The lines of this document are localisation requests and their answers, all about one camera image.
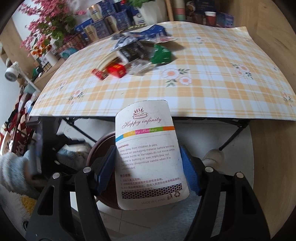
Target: red box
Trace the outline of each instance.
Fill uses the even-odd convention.
[[[102,71],[99,71],[98,69],[93,69],[92,74],[97,76],[100,80],[104,80],[108,75]]]
[[[121,78],[126,74],[126,69],[123,65],[117,63],[111,63],[106,68],[107,72],[118,78]]]

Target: birthday cake icon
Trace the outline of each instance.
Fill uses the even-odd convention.
[[[142,109],[138,108],[133,111],[133,119],[142,119],[147,117],[147,115],[148,115],[147,112],[144,112],[143,108]]]

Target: recycling symbol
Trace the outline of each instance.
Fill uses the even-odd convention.
[[[179,191],[176,191],[175,194],[174,194],[174,196],[175,197],[179,197],[180,196],[180,192]]]

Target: metal screw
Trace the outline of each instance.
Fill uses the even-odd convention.
[[[53,179],[57,179],[57,178],[59,178],[59,176],[60,176],[60,174],[58,172],[56,172],[52,175]]]
[[[84,173],[89,173],[91,171],[91,167],[85,167],[83,168]]]
[[[237,172],[237,177],[238,177],[238,178],[243,178],[244,175],[243,175],[241,172]]]
[[[214,169],[212,167],[205,167],[206,172],[213,172]]]

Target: yellow plaid tablecloth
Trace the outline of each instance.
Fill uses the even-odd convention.
[[[177,41],[163,44],[173,62],[143,76],[91,71],[116,43],[102,40],[71,55],[38,98],[31,116],[115,116],[129,104],[164,99],[172,116],[296,120],[296,96],[245,27],[187,22],[160,25]]]

